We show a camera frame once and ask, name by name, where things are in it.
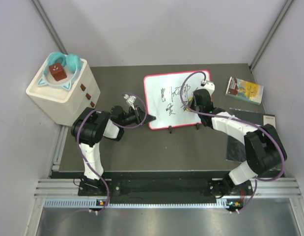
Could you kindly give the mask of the pink framed whiteboard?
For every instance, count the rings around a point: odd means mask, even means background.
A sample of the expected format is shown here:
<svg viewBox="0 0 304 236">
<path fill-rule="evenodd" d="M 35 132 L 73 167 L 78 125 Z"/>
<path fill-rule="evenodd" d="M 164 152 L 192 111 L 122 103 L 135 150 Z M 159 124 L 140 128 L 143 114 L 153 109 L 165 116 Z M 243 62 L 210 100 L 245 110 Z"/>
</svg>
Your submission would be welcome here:
<svg viewBox="0 0 304 236">
<path fill-rule="evenodd" d="M 156 117 L 149 123 L 152 130 L 167 129 L 169 126 L 180 127 L 201 123 L 197 114 L 187 111 L 183 103 L 201 89 L 201 80 L 210 80 L 210 72 L 203 70 L 187 80 L 191 71 L 148 75 L 144 78 L 144 92 L 148 114 Z"/>
</svg>

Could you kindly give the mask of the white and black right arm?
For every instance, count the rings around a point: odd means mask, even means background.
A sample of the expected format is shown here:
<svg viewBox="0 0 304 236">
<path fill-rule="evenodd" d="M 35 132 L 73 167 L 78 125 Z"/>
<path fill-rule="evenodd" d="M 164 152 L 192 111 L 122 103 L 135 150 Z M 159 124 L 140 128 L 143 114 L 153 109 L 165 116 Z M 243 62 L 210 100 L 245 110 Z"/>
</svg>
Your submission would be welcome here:
<svg viewBox="0 0 304 236">
<path fill-rule="evenodd" d="M 246 160 L 223 177 L 219 196 L 234 195 L 247 180 L 277 165 L 284 167 L 287 153 L 273 125 L 259 126 L 214 107 L 206 89 L 196 90 L 189 105 L 198 114 L 203 126 L 223 132 L 245 147 Z"/>
</svg>

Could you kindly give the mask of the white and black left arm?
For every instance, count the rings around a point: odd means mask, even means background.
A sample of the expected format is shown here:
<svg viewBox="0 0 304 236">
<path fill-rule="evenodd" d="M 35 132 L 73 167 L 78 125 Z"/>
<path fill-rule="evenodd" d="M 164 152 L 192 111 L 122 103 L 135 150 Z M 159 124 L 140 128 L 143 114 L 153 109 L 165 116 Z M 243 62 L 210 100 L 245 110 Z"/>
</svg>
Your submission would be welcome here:
<svg viewBox="0 0 304 236">
<path fill-rule="evenodd" d="M 106 183 L 100 180 L 100 176 L 104 173 L 99 150 L 103 137 L 120 141 L 124 134 L 124 127 L 132 124 L 146 124 L 155 120 L 155 116 L 146 113 L 136 105 L 130 107 L 128 112 L 121 106 L 112 107 L 110 112 L 100 112 L 91 107 L 85 108 L 71 127 L 71 135 L 75 138 L 83 155 L 82 184 L 89 186 L 90 191 L 95 195 L 103 194 L 106 189 Z"/>
</svg>

